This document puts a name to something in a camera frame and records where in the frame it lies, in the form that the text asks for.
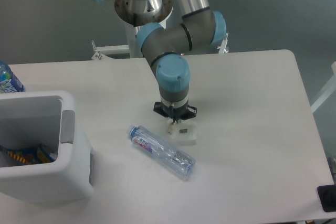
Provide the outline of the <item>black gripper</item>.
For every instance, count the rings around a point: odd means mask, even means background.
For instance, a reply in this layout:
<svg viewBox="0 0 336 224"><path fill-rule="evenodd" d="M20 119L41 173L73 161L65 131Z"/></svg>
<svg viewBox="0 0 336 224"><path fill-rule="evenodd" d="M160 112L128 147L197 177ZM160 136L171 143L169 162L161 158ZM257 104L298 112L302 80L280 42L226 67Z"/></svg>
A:
<svg viewBox="0 0 336 224"><path fill-rule="evenodd" d="M170 118L181 123L197 116L197 108L190 106L188 102L179 108L168 107L163 102L155 102L153 111L163 116L164 118Z"/></svg>

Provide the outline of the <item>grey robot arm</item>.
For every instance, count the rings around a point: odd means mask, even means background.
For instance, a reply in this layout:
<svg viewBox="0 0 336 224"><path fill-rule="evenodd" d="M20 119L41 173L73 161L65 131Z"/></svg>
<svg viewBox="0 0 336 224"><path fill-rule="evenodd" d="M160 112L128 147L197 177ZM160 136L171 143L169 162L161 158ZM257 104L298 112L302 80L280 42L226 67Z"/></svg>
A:
<svg viewBox="0 0 336 224"><path fill-rule="evenodd" d="M152 70L160 92L153 110L173 122L196 117L188 103L190 69L183 53L214 45L226 36L226 22L211 10L208 0L178 0L182 22L164 28L173 10L172 0L115 0L114 9L125 23L138 28L134 39Z"/></svg>

